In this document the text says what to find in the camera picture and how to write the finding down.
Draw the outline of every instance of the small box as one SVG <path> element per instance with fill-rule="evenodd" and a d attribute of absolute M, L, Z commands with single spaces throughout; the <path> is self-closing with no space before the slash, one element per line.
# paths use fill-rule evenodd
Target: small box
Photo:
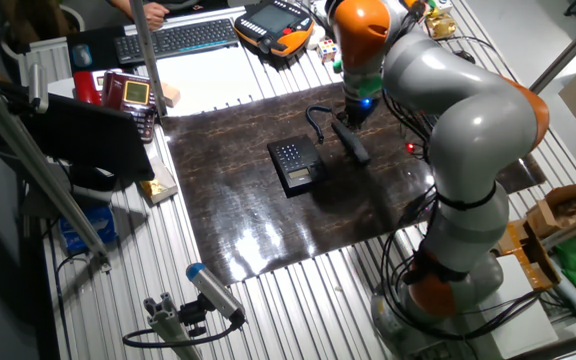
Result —
<path fill-rule="evenodd" d="M 450 0 L 429 0 L 428 4 L 434 9 L 430 17 L 448 14 L 452 10 L 452 1 Z"/>
<path fill-rule="evenodd" d="M 317 45 L 317 55 L 322 63 L 334 61 L 337 54 L 337 45 L 332 40 L 320 41 Z"/>
<path fill-rule="evenodd" d="M 576 223 L 576 184 L 553 189 L 528 210 L 526 219 L 541 239 Z"/>
<path fill-rule="evenodd" d="M 535 290 L 547 290 L 561 281 L 546 249 L 525 219 L 508 223 L 504 236 L 494 249 L 500 256 L 515 255 Z"/>
<path fill-rule="evenodd" d="M 175 195 L 179 188 L 172 173 L 159 156 L 150 159 L 150 166 L 155 173 L 155 178 L 151 181 L 142 181 L 139 184 L 154 205 Z"/>
<path fill-rule="evenodd" d="M 177 103 L 179 103 L 179 100 L 181 100 L 181 93 L 179 92 L 179 89 L 166 83 L 161 83 L 161 89 L 164 93 L 164 101 L 166 102 L 166 106 L 177 106 Z"/>

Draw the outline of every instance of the wooden block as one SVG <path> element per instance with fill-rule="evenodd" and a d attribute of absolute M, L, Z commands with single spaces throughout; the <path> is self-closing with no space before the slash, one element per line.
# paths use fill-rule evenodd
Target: wooden block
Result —
<path fill-rule="evenodd" d="M 177 103 L 179 103 L 179 100 L 181 100 L 181 93 L 179 90 L 176 87 L 166 83 L 161 83 L 161 88 L 164 92 L 166 106 L 175 107 Z"/>

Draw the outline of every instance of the handheld device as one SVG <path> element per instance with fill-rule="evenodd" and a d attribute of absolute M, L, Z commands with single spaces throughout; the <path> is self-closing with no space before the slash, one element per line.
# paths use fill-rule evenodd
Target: handheld device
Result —
<path fill-rule="evenodd" d="M 148 78 L 107 72 L 103 84 L 103 105 L 132 115 L 141 140 L 152 142 L 157 111 Z"/>
<path fill-rule="evenodd" d="M 235 31 L 242 39 L 280 57 L 301 49 L 312 29 L 307 11 L 281 0 L 264 0 L 235 20 Z"/>
<path fill-rule="evenodd" d="M 327 178 L 324 162 L 306 135 L 270 143 L 268 151 L 288 197 Z"/>

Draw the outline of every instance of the cardboard box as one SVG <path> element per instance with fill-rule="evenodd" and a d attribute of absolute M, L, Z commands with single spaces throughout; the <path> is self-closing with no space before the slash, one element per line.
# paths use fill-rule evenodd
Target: cardboard box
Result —
<path fill-rule="evenodd" d="M 553 189 L 526 213 L 530 228 L 543 239 L 576 222 L 576 184 Z"/>
<path fill-rule="evenodd" d="M 561 279 L 539 239 L 524 220 L 512 221 L 496 246 L 500 256 L 513 254 L 535 290 L 547 290 Z"/>

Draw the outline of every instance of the white table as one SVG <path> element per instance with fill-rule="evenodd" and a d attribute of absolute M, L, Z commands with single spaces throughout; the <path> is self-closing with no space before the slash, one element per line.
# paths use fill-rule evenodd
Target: white table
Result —
<path fill-rule="evenodd" d="M 175 26 L 213 18 L 236 18 L 242 8 L 171 20 Z M 461 0 L 452 15 L 456 35 L 490 38 Z M 134 26 L 126 27 L 127 34 Z M 449 49 L 464 49 L 480 66 L 513 78 L 495 53 L 479 44 L 452 41 Z M 71 77 L 65 39 L 37 43 L 20 62 L 22 74 L 33 62 L 48 69 L 49 81 Z M 238 106 L 283 94 L 341 81 L 330 63 L 321 65 L 312 51 L 293 61 L 264 64 L 243 47 L 220 49 L 158 61 L 161 80 L 182 91 L 182 100 L 169 114 L 188 115 Z M 160 127 L 150 154 L 162 157 L 174 172 L 166 137 Z M 533 151 L 548 181 L 510 195 L 511 219 L 519 219 L 553 187 L 576 183 L 576 162 L 552 131 Z M 200 261 L 190 228 L 183 194 L 150 208 L 137 187 L 117 192 L 112 207 L 120 240 L 108 246 L 112 271 L 101 273 L 75 261 L 59 277 L 54 267 L 66 252 L 51 234 L 44 240 L 47 271 L 59 349 L 63 359 L 174 359 L 170 350 L 125 347 L 121 337 L 147 328 L 142 301 L 170 292 L 177 305 L 195 300 L 197 291 L 185 278 L 186 267 Z M 138 214 L 147 216 L 137 227 Z M 399 232 L 407 251 L 421 240 L 419 228 Z M 199 346 L 205 359 L 387 359 L 392 358 L 372 325 L 370 294 L 378 282 L 382 241 L 373 239 L 233 284 L 230 289 L 246 308 L 248 324 L 218 342 Z M 59 282 L 63 304 L 58 301 Z M 204 324 L 210 334 L 226 328 L 219 315 L 209 314 Z"/>

